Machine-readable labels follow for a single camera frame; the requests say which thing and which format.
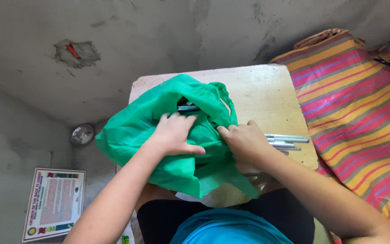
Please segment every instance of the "hand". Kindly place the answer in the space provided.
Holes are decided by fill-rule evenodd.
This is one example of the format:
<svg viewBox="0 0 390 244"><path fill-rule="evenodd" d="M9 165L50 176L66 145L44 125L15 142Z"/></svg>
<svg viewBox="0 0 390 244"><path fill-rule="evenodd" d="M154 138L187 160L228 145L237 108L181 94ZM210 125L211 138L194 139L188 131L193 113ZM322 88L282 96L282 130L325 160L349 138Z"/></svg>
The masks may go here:
<svg viewBox="0 0 390 244"><path fill-rule="evenodd" d="M277 151L266 139L264 133L258 128L254 120L247 125L241 124L238 127L230 125L228 129L218 126L216 129L233 152L238 162L246 162L259 168L259 164Z"/></svg>
<svg viewBox="0 0 390 244"><path fill-rule="evenodd" d="M156 130L145 144L154 145L164 156L204 154L205 150L203 147L189 145L187 142L189 130L197 119L197 116L191 115L186 117L179 113L173 113L168 118L168 115L163 114L160 117Z"/></svg>

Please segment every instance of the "wooden table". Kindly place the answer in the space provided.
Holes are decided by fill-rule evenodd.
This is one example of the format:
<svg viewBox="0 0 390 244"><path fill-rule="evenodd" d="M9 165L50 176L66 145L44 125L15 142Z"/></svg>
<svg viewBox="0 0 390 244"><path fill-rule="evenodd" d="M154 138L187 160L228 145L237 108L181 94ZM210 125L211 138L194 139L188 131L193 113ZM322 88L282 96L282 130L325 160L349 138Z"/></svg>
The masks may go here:
<svg viewBox="0 0 390 244"><path fill-rule="evenodd" d="M227 86L239 123L250 119L266 134L309 137L308 128L286 66L274 64L187 72L202 83L221 82ZM133 83L129 103L148 89L177 74L149 75ZM311 169L318 168L312 141L297 143L301 151L290 151L290 157Z"/></svg>

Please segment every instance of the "striped mat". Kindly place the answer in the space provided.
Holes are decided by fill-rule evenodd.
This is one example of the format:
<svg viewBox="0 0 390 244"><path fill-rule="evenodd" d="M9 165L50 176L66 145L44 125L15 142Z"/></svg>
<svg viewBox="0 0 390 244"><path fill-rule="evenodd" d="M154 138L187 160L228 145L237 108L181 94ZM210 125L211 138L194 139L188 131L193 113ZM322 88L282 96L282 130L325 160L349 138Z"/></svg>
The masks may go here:
<svg viewBox="0 0 390 244"><path fill-rule="evenodd" d="M271 63L290 71L321 162L390 220L390 68L348 31Z"/></svg>

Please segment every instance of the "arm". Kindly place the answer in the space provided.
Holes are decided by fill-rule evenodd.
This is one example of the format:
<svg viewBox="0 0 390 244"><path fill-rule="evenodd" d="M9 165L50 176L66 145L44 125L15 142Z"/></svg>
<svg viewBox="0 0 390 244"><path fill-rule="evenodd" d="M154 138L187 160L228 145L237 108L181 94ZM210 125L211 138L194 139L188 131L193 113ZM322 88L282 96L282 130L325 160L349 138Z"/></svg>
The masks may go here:
<svg viewBox="0 0 390 244"><path fill-rule="evenodd" d="M82 214L64 244L115 244L132 215L147 180L167 155L203 154L203 147L186 138L196 116L162 115L153 135L103 188Z"/></svg>
<svg viewBox="0 0 390 244"><path fill-rule="evenodd" d="M272 175L328 230L355 244L390 243L390 223L353 192L272 147L257 124L219 126L235 158Z"/></svg>

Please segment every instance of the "stainless steel bowl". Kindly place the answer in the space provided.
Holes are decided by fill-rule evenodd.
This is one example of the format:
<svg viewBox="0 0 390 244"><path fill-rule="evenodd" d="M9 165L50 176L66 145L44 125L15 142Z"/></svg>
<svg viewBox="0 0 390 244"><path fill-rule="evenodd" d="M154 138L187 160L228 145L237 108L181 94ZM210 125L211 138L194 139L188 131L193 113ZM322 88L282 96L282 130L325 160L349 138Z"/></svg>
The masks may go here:
<svg viewBox="0 0 390 244"><path fill-rule="evenodd" d="M93 140L94 130L90 125L80 125L72 133L73 145L87 145Z"/></svg>

